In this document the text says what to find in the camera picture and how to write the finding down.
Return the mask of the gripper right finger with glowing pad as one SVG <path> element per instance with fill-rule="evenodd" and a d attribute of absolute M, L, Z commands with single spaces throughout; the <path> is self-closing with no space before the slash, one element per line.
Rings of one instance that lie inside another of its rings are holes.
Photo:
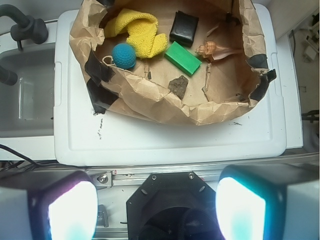
<path fill-rule="evenodd" d="M 219 177 L 216 216 L 227 240 L 318 240 L 320 168 L 234 164 Z"/>

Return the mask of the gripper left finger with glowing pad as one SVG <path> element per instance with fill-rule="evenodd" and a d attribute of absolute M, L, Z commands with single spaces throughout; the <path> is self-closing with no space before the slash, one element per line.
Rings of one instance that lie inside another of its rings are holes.
<path fill-rule="evenodd" d="M 91 240 L 98 194 L 82 170 L 3 171 L 2 240 Z"/>

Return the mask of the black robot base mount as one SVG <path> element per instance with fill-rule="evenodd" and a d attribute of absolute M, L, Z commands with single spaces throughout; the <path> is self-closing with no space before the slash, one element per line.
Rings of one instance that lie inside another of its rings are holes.
<path fill-rule="evenodd" d="M 130 240 L 222 240 L 216 192 L 193 171 L 153 173 L 126 202 Z"/>

